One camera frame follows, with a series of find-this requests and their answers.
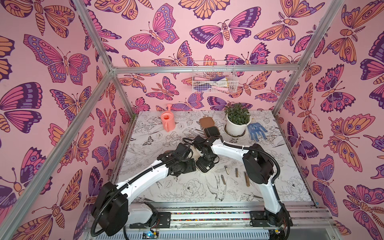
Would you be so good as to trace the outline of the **cream clipper case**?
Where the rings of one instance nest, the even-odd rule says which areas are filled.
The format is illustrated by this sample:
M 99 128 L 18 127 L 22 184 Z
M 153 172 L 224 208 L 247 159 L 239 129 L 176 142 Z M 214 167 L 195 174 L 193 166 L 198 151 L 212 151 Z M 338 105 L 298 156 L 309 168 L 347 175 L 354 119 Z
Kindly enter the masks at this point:
M 192 157 L 195 160 L 196 167 L 204 174 L 215 166 L 215 160 L 218 158 L 215 154 L 202 154 L 198 150 L 193 150 Z

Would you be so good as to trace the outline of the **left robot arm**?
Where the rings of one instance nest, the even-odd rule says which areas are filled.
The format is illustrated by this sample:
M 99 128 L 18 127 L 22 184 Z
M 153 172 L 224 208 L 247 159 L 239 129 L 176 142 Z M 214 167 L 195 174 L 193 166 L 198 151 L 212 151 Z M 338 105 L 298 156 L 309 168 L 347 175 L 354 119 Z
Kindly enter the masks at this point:
M 111 237 L 126 226 L 133 211 L 129 206 L 142 192 L 169 175 L 179 176 L 195 169 L 190 143 L 180 143 L 174 151 L 163 153 L 145 170 L 118 184 L 107 182 L 91 210 L 94 218 L 90 229 L 91 237 L 103 233 Z

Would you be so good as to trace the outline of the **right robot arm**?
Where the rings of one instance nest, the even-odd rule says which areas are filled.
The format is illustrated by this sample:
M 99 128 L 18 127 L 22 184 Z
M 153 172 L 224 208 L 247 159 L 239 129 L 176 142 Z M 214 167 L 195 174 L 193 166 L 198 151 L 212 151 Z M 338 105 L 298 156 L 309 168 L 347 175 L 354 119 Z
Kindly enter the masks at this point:
M 281 168 L 274 157 L 265 152 L 260 145 L 235 145 L 225 142 L 220 136 L 213 136 L 209 139 L 197 136 L 192 141 L 192 145 L 201 155 L 196 161 L 196 166 L 203 173 L 213 169 L 214 161 L 220 156 L 243 163 L 250 181 L 259 186 L 268 225 L 286 228 L 293 226 L 290 214 L 282 203 L 275 186 Z

